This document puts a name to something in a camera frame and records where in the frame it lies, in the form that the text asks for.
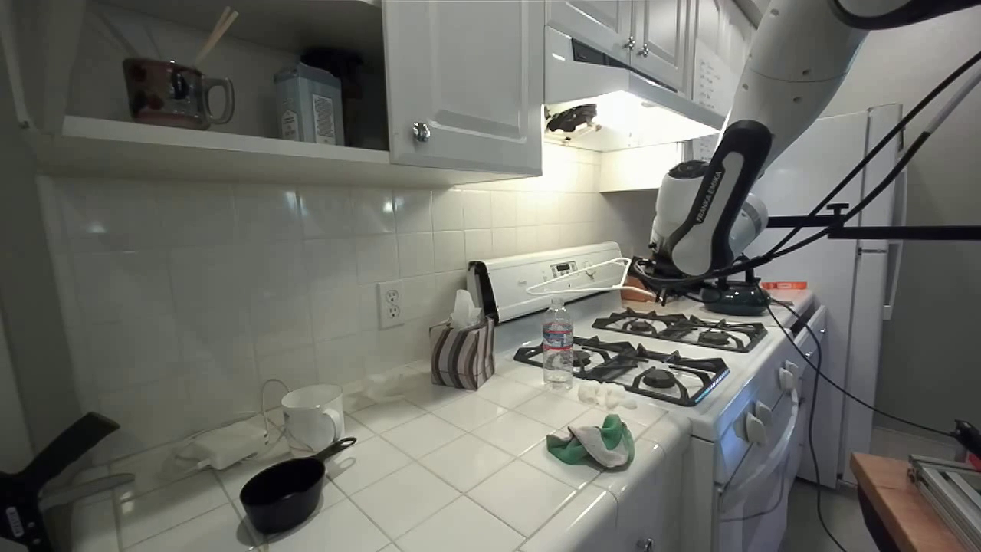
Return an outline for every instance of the electrical outlet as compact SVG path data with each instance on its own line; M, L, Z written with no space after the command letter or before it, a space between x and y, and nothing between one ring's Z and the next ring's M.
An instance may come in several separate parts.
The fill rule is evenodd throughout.
M402 284L397 282L380 282L378 284L378 325L395 328L404 323L404 304L402 304Z

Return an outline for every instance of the frying pan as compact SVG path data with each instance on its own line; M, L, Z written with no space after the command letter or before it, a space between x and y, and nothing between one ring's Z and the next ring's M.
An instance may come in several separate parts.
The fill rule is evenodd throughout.
M281 534L302 523L324 487L324 461L356 440L357 437L346 434L312 458L295 458L248 479L240 501L252 527L260 534Z

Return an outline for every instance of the range hood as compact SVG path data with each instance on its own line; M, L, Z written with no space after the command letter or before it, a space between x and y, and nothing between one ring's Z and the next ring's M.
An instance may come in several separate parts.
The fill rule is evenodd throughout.
M544 104L547 116L573 120L561 137L584 151L678 144L724 125L724 116L553 26L544 26Z

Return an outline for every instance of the white tile backsplash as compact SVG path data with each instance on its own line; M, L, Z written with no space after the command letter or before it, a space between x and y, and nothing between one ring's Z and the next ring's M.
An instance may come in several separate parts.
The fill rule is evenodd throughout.
M253 414L268 377L421 368L470 257L625 234L591 176L547 144L544 179L441 189L38 179L80 396L126 429L108 458ZM378 282L404 325L378 328Z

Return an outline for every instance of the black handle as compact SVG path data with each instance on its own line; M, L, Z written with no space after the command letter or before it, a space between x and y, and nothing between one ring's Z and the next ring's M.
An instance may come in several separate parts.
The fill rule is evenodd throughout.
M73 461L80 461L87 449L95 449L116 429L119 422L87 410L86 416L70 422L55 440L49 440L19 479L25 480L25 487L36 493L45 480L51 480L61 470L67 470Z
M324 449L312 458L324 464L324 461L338 458L340 452L351 449L356 440L357 440L356 434L338 437L330 449Z

